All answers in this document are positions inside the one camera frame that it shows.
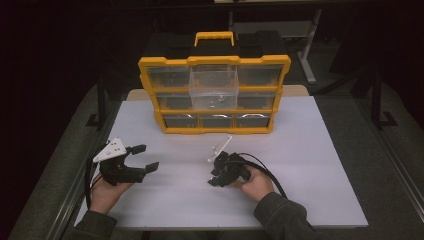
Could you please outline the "person's left hand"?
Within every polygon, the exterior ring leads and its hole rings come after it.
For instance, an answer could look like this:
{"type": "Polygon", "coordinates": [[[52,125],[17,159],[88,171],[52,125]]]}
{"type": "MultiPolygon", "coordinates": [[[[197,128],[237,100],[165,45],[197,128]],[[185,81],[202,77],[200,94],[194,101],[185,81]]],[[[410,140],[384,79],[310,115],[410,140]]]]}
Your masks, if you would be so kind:
{"type": "Polygon", "coordinates": [[[114,186],[100,178],[92,187],[89,210],[107,214],[120,197],[132,186],[132,183],[118,183],[114,186]]]}

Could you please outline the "yellow black drawer organizer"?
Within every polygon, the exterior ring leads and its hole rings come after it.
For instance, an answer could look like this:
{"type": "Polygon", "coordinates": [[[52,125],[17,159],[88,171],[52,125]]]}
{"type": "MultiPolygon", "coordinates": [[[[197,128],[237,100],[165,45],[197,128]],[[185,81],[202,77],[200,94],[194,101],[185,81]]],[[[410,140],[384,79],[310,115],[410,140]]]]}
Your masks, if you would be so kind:
{"type": "Polygon", "coordinates": [[[144,55],[138,62],[140,79],[149,94],[154,108],[154,118],[160,129],[168,134],[269,133],[273,130],[274,117],[278,112],[283,94],[283,82],[289,72],[291,59],[283,40],[276,31],[257,31],[236,34],[231,31],[198,32],[190,35],[161,33],[154,35],[144,55]],[[148,67],[196,66],[196,65],[282,65],[277,99],[272,108],[271,123],[265,128],[168,128],[164,124],[165,113],[156,99],[148,67]]]}

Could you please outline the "person's right hand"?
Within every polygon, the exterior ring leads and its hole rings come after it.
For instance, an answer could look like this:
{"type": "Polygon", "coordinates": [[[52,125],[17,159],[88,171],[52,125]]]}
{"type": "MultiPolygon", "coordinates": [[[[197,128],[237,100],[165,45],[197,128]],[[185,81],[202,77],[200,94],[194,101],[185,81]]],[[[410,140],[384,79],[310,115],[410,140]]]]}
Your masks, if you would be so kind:
{"type": "Polygon", "coordinates": [[[250,173],[247,181],[234,181],[231,186],[241,190],[247,197],[259,203],[266,195],[274,191],[271,179],[260,170],[251,166],[246,166],[250,173]]]}

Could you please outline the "aluminium frame rail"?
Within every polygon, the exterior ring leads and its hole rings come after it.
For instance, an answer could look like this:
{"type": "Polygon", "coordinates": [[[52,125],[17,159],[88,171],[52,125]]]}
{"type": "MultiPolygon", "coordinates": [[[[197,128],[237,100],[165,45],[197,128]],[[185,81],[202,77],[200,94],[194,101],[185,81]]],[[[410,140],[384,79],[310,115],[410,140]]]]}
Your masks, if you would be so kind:
{"type": "Polygon", "coordinates": [[[394,168],[395,175],[397,176],[400,185],[413,205],[417,215],[424,223],[424,195],[417,187],[413,178],[405,168],[400,155],[396,152],[394,146],[390,143],[389,138],[384,132],[387,127],[397,127],[397,122],[389,112],[383,113],[383,121],[374,121],[372,119],[372,109],[367,106],[365,100],[356,99],[355,103],[362,116],[365,118],[368,127],[377,138],[379,145],[382,147],[386,156],[388,157],[392,167],[394,168]]]}
{"type": "Polygon", "coordinates": [[[120,101],[107,101],[106,115],[101,127],[90,123],[91,117],[97,121],[99,104],[89,101],[78,108],[76,117],[71,120],[54,152],[55,175],[52,179],[60,188],[62,197],[52,225],[48,228],[45,240],[62,240],[77,220],[79,210],[85,205],[85,171],[87,159],[104,144],[120,109],[120,101]]]}

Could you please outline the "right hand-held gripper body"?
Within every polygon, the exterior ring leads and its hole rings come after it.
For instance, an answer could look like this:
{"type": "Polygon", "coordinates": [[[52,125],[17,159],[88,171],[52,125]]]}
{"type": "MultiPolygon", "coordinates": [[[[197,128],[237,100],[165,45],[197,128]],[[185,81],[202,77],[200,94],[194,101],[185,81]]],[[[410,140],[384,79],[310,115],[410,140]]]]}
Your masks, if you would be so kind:
{"type": "Polygon", "coordinates": [[[213,168],[226,168],[226,172],[220,175],[222,177],[230,177],[233,179],[233,182],[239,178],[247,181],[250,179],[250,173],[245,168],[247,161],[237,153],[229,154],[224,151],[231,140],[232,135],[228,135],[225,140],[214,145],[207,158],[207,162],[212,163],[213,168]]]}

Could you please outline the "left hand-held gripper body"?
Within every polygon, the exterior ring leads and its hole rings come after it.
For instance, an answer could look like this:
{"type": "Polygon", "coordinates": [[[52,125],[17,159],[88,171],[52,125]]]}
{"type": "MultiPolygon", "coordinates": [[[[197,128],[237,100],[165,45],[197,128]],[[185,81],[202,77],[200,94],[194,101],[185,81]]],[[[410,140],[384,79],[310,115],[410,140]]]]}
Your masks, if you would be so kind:
{"type": "Polygon", "coordinates": [[[118,183],[141,183],[146,175],[143,168],[128,167],[125,159],[130,155],[120,138],[114,138],[94,157],[93,162],[100,164],[100,173],[111,185],[118,183]]]}

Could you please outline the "rows of clear drawers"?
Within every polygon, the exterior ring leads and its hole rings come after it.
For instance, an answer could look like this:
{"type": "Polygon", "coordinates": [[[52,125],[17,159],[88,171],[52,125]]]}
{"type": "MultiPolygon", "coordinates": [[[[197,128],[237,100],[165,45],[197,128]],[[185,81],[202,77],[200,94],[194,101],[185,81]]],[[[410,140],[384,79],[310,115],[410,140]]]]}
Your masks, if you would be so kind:
{"type": "Polygon", "coordinates": [[[282,65],[236,66],[239,92],[235,109],[195,110],[184,87],[154,87],[168,128],[265,128],[271,123],[282,65]]]}

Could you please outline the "black metal stand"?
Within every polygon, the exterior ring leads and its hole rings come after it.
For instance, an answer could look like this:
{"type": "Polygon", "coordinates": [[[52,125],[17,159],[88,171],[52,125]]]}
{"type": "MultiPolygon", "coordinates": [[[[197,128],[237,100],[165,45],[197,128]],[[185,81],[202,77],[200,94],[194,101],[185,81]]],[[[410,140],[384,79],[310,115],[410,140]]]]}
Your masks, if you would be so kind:
{"type": "Polygon", "coordinates": [[[106,92],[102,76],[100,76],[97,80],[96,89],[97,112],[90,115],[86,125],[88,127],[96,127],[98,130],[101,130],[106,120],[106,92]]]}
{"type": "Polygon", "coordinates": [[[371,120],[379,130],[387,126],[397,126],[397,122],[390,112],[381,111],[381,96],[382,79],[380,73],[376,71],[372,84],[371,120]]]}

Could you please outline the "white metal desk frame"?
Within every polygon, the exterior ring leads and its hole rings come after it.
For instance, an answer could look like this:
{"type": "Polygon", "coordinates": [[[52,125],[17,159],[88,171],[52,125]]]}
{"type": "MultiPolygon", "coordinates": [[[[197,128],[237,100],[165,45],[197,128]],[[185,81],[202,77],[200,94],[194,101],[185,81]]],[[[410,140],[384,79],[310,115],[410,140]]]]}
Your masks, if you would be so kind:
{"type": "Polygon", "coordinates": [[[232,11],[228,14],[228,28],[236,33],[253,33],[260,30],[276,30],[282,38],[304,38],[306,43],[302,50],[297,52],[297,56],[309,84],[317,82],[314,73],[308,62],[308,55],[312,46],[319,20],[322,14],[321,9],[317,9],[311,20],[308,21],[271,21],[271,22],[237,22],[234,20],[232,11]]]}

